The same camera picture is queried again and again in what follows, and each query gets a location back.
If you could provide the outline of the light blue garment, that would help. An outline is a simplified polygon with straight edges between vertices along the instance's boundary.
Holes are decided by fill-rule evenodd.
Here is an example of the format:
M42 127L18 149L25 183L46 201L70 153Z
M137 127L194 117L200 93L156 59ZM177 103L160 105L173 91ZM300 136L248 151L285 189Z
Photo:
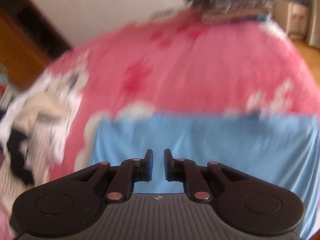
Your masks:
M164 175L163 152L204 166L217 161L286 188L303 202L304 218L297 230L312 236L319 201L319 121L312 115L176 115L146 118L103 118L97 127L90 163L119 165L153 150L153 174L136 193L181 193L179 182Z

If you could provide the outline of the white garment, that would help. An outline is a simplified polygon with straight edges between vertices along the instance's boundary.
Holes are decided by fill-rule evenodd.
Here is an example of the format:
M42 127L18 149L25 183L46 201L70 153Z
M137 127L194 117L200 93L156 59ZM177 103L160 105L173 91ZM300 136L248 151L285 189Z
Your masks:
M82 89L89 78L86 64L80 64L65 74L45 71L26 92L9 105L1 120L1 144L7 144L14 128L30 136L38 121L49 126L49 160L61 164L72 123L82 101Z

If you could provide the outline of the pink floral blanket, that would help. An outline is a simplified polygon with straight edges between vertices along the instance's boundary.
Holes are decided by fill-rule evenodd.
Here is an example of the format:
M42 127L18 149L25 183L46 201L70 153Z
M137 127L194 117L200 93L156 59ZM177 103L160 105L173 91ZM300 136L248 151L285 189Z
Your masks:
M295 193L217 161L197 164L210 203L191 201L184 188L133 190L129 200L109 203L107 173L120 164L90 163L103 118L301 114L319 121L319 87L274 22L206 25L185 9L113 30L44 72L65 74L83 63L89 78L60 165L49 160L44 121L22 144L34 185L13 175L1 144L1 239L302 239L305 208Z

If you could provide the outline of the wooden door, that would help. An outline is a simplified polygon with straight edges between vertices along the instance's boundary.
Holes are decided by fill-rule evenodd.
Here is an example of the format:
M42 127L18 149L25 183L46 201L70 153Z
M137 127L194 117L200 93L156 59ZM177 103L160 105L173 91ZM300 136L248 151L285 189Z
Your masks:
M1 66L25 90L71 46L31 0L1 0Z

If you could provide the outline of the water dispenser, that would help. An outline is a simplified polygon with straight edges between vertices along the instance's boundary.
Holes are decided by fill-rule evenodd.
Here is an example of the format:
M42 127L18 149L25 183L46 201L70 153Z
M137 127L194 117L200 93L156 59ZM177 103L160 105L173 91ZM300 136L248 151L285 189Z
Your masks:
M289 37L301 40L306 36L309 23L307 6L291 0L276 0L273 16Z

